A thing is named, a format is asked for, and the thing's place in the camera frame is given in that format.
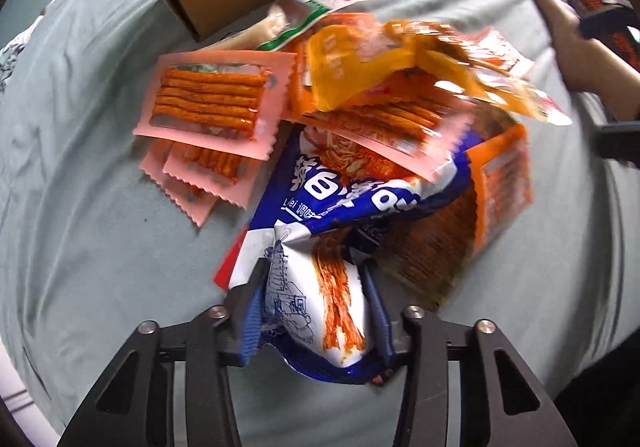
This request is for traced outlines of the orange bordered snack pack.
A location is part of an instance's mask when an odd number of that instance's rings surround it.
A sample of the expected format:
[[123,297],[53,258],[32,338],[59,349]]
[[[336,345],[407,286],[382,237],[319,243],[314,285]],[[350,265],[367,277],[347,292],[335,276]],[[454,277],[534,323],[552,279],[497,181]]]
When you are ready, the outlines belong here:
[[526,127],[510,126],[465,153],[476,197],[475,255],[533,201]]

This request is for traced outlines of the grey-green bed sheet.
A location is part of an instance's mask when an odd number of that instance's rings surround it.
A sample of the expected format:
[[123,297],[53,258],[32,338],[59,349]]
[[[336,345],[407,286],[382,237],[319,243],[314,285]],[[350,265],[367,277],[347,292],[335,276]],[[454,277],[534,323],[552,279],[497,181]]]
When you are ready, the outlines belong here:
[[[598,158],[597,97],[567,92],[533,0],[367,0],[380,19],[498,29],[573,122],[529,122],[533,203],[470,265],[442,310],[494,319],[550,393],[639,325],[639,173]],[[157,57],[192,46],[163,0],[56,0],[1,97],[1,337],[62,430],[140,321],[188,320],[250,215],[202,228],[138,164]]]

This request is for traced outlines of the pink spicy-strip pack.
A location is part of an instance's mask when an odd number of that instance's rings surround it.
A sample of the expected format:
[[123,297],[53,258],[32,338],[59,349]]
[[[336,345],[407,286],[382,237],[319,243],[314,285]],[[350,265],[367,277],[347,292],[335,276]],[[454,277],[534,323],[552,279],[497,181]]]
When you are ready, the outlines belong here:
[[473,122],[473,100],[446,84],[416,68],[398,71],[348,106],[321,112],[310,84],[295,74],[284,116],[347,138],[432,182],[452,166]]

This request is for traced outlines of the person's right foot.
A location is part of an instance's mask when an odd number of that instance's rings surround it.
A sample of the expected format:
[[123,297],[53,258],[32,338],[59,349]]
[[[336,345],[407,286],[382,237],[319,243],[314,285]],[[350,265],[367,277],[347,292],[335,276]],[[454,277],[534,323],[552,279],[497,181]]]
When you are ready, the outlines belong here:
[[584,39],[576,12],[562,0],[534,0],[550,32],[566,88],[599,96],[617,121],[639,119],[639,71],[602,42]]

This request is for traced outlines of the green white snack packet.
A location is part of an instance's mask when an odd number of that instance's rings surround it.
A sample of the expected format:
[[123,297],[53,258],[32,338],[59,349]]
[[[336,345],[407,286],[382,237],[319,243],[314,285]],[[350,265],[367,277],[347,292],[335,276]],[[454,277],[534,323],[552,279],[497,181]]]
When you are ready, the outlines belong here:
[[264,35],[258,51],[279,51],[288,42],[308,31],[320,20],[367,0],[277,0],[264,19]]

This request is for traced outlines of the yellow orange snack bag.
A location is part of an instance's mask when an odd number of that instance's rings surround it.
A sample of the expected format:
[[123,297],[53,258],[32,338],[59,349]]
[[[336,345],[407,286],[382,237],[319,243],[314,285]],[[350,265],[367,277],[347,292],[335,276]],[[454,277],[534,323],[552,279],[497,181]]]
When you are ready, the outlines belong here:
[[370,26],[329,25],[304,45],[310,90],[297,115],[368,106],[395,118],[411,106],[454,109],[485,103],[552,126],[572,120],[526,81],[532,62],[495,30],[477,37],[436,22],[397,19]]

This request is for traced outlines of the blue white snack bag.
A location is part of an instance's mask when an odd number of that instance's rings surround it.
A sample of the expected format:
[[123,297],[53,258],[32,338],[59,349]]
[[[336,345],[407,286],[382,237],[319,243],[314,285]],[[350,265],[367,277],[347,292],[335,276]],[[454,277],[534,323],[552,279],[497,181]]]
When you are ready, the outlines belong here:
[[385,368],[371,330],[359,264],[397,221],[430,216],[472,185],[474,132],[433,183],[347,138],[296,124],[240,242],[230,288],[267,276],[248,299],[240,362],[272,345],[297,372],[366,384]]

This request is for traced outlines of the black red clear snack bag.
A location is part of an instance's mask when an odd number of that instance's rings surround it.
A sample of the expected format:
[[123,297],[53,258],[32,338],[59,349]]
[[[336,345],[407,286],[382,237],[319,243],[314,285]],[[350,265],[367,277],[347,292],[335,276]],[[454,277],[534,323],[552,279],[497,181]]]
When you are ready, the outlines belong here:
[[473,252],[476,197],[471,178],[448,185],[321,178],[295,190],[269,187],[214,280],[246,282],[256,259],[270,259],[265,312],[318,321],[326,308],[364,308],[357,265],[378,265],[438,306]]

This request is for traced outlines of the small pink snack pack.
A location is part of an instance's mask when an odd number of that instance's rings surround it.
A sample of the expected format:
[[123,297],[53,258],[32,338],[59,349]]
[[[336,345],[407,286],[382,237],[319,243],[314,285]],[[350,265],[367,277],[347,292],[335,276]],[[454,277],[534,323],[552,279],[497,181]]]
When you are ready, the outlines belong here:
[[230,152],[176,143],[163,172],[205,193],[246,209],[264,163]]

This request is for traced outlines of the large pink spicy-stick pack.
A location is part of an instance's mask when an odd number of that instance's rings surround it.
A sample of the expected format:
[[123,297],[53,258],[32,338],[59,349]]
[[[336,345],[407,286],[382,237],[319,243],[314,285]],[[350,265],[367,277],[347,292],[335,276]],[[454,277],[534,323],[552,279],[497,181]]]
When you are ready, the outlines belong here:
[[287,52],[162,55],[134,135],[265,161],[276,144],[294,64]]

